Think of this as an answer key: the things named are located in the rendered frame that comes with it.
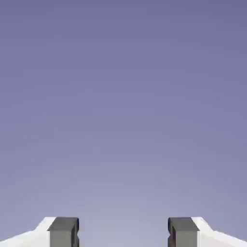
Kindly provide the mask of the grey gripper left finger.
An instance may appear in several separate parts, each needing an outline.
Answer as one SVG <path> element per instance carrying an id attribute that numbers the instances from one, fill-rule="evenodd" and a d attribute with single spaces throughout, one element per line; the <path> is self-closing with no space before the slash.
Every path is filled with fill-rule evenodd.
<path id="1" fill-rule="evenodd" d="M 0 247 L 80 247 L 78 217 L 44 217 L 31 231 L 0 241 Z"/>

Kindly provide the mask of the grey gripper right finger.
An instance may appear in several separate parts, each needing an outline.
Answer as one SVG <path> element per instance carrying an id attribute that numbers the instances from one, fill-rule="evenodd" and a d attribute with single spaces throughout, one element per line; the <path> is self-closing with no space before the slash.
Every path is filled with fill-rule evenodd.
<path id="1" fill-rule="evenodd" d="M 169 217 L 168 247 L 247 247 L 247 241 L 213 230 L 202 217 Z"/>

